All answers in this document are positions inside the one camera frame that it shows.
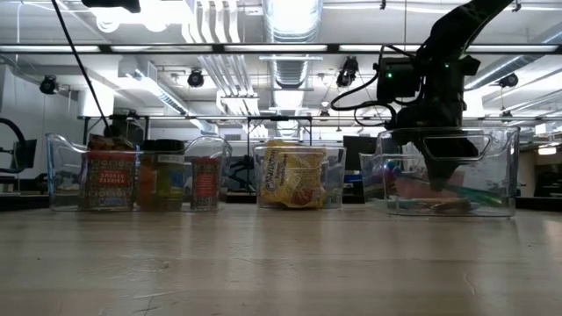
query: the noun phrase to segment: camera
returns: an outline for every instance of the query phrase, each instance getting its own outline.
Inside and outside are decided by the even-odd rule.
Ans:
[[[516,74],[506,75],[498,81],[498,85],[502,88],[513,88],[519,83],[519,78]]]
[[[187,78],[187,84],[193,88],[199,88],[203,86],[205,80],[203,79],[203,74],[200,68],[194,68],[191,70],[190,76]]]
[[[349,87],[355,80],[355,73],[359,71],[359,63],[355,56],[348,56],[343,63],[342,70],[335,80],[338,87]]]
[[[56,75],[46,75],[39,86],[39,90],[46,95],[59,93],[59,83],[56,82]]]

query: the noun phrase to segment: chip bag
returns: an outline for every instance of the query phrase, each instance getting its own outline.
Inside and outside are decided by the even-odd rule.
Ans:
[[[326,191],[321,184],[324,149],[295,147],[280,140],[267,143],[260,199],[291,208],[321,208]]]

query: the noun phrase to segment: ventilation duct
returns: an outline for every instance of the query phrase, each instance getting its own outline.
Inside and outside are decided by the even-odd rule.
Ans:
[[[530,41],[530,43],[541,44],[558,44],[560,42],[562,42],[562,23],[552,27],[547,32]],[[465,90],[476,90],[489,83],[496,82],[504,76],[512,74],[516,70],[521,69],[543,57],[544,55],[541,54],[533,54],[500,58],[498,61],[495,61],[488,67],[482,69],[477,75],[470,78],[468,83],[465,85]]]
[[[318,37],[320,30],[322,0],[262,0],[263,15],[270,43],[311,43]],[[277,88],[297,89],[306,81],[309,61],[273,61],[271,73]],[[275,91],[274,102],[284,107],[287,92]],[[292,105],[300,106],[304,94],[292,93],[299,98]]]

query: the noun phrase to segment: jar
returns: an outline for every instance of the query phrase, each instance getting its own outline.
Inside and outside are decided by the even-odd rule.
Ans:
[[[184,143],[145,140],[142,149],[137,204],[143,211],[180,211],[184,201]]]

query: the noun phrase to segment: black cable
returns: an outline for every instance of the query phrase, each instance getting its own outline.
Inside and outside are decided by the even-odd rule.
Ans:
[[[378,79],[378,74],[380,72],[380,65],[382,64],[383,54],[384,54],[384,51],[385,51],[386,47],[389,48],[389,49],[392,49],[393,51],[395,51],[397,53],[404,54],[405,56],[408,56],[411,59],[413,59],[415,57],[414,54],[408,53],[408,52],[406,52],[404,50],[401,50],[397,47],[394,47],[392,45],[383,45],[380,48],[380,54],[378,55],[378,64],[373,65],[373,68],[376,71],[375,76],[373,76],[372,79],[370,79],[368,82],[360,85],[359,87],[354,88],[353,90],[349,90],[347,92],[344,92],[341,95],[335,97],[334,100],[332,100],[332,102],[330,102],[330,108],[334,111],[353,111],[353,118],[355,119],[355,121],[360,126],[367,126],[367,127],[376,127],[376,126],[385,126],[385,125],[393,126],[396,123],[396,115],[397,115],[396,110],[394,110],[394,108],[387,103],[383,103],[383,102],[379,102],[379,101],[366,101],[366,102],[363,102],[363,103],[358,104],[358,105],[348,106],[348,107],[344,107],[344,108],[340,108],[340,107],[335,106],[335,103],[338,102],[339,100],[341,100],[342,98],[344,98],[344,97],[346,97],[350,94],[356,93],[359,90],[367,88],[367,86],[373,84]],[[424,91],[425,91],[425,89],[424,89],[423,83],[421,83],[420,93],[418,94],[418,97],[415,100],[403,102],[403,101],[399,101],[399,100],[395,99],[394,102],[396,104],[399,104],[399,105],[402,105],[402,106],[409,106],[409,105],[417,104],[423,98]],[[382,106],[382,107],[388,109],[388,111],[390,111],[390,113],[391,113],[391,121],[390,122],[383,122],[383,123],[372,125],[372,126],[361,123],[357,119],[357,110],[363,109],[363,108],[366,108],[366,107],[372,107],[372,106],[375,106],[375,107],[376,106]]]
[[[62,18],[61,9],[59,9],[59,4],[56,2],[56,0],[51,0],[51,3],[53,4],[53,8],[54,11],[56,12],[57,17],[59,17],[59,21],[61,21],[62,31],[64,32],[64,36],[67,38],[70,48],[72,49],[72,54],[75,56],[76,62],[78,62],[78,67],[80,68],[80,71],[82,71],[82,75],[84,76],[84,79],[86,79],[86,83],[88,84],[88,88],[90,88],[91,95],[94,97],[94,101],[96,102],[97,109],[99,110],[99,115],[101,119],[104,121],[105,128],[109,129],[109,124],[107,123],[107,119],[105,118],[105,115],[102,112],[102,107],[99,105],[99,101],[97,100],[97,95],[96,95],[96,91],[94,91],[94,86],[91,84],[90,77],[86,72],[86,68],[82,64],[82,61],[80,60],[80,56],[78,56],[78,52],[76,51],[76,47],[74,46],[74,43],[70,38],[67,25],[66,23],[64,23],[64,19]]]

